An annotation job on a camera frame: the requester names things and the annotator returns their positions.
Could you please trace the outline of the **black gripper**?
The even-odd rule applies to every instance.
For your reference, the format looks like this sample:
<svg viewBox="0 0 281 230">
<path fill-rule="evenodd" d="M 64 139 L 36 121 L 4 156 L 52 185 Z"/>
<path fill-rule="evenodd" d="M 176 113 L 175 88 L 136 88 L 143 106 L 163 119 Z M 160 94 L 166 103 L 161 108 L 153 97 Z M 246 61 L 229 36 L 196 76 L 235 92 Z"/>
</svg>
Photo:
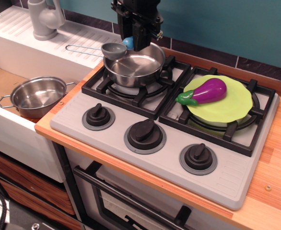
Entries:
<svg viewBox="0 0 281 230">
<path fill-rule="evenodd" d="M 111 9 L 117 13 L 121 39 L 133 37 L 134 51 L 148 47 L 152 38 L 163 37 L 164 19 L 158 12 L 159 0 L 114 0 Z"/>
</svg>

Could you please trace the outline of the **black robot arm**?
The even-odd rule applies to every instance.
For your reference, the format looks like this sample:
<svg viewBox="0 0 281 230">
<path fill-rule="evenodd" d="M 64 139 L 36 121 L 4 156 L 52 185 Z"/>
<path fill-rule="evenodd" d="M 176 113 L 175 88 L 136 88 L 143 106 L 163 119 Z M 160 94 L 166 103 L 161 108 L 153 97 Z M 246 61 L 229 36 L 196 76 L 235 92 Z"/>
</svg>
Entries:
<svg viewBox="0 0 281 230">
<path fill-rule="evenodd" d="M 134 51 L 148 47 L 152 39 L 163 37 L 163 17 L 157 10 L 159 0 L 114 0 L 111 9 L 117 13 L 122 39 L 133 38 Z"/>
</svg>

